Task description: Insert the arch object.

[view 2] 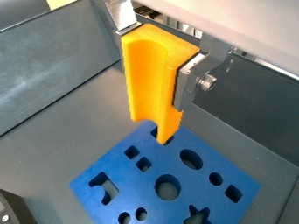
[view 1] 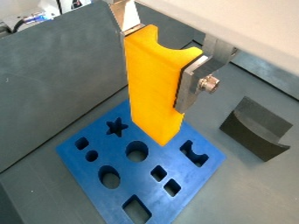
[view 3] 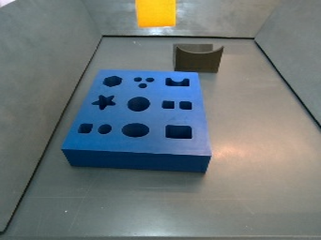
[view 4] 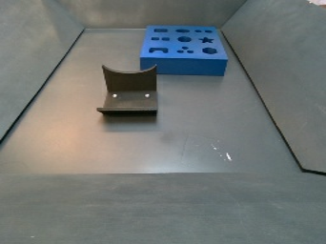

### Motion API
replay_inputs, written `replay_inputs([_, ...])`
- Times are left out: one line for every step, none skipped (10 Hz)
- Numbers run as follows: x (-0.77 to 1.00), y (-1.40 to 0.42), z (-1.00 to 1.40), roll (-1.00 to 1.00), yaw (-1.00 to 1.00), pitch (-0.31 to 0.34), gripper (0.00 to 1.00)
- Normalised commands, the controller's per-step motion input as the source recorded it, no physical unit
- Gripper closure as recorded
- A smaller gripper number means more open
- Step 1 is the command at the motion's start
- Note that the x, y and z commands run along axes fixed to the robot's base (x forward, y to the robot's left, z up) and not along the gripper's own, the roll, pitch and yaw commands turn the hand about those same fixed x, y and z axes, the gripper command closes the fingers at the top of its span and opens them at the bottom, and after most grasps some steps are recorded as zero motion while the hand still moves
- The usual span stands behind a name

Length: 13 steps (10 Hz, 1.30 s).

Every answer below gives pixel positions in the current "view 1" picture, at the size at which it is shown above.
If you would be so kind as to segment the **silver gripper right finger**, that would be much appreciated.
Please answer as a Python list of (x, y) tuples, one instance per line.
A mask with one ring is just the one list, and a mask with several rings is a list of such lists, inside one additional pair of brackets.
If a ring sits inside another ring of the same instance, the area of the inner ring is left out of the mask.
[(210, 34), (204, 37), (202, 50), (202, 56), (182, 70), (174, 103), (174, 108), (180, 114), (196, 102), (202, 91), (216, 91), (220, 81), (212, 74), (230, 63), (239, 51), (232, 44)]

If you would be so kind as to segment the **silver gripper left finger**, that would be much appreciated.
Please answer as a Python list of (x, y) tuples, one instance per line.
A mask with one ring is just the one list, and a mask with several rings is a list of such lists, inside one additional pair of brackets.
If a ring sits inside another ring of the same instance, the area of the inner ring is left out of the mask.
[(122, 47), (126, 47), (126, 37), (144, 27), (140, 22), (136, 2), (135, 0), (112, 0), (110, 9), (120, 30), (120, 44)]

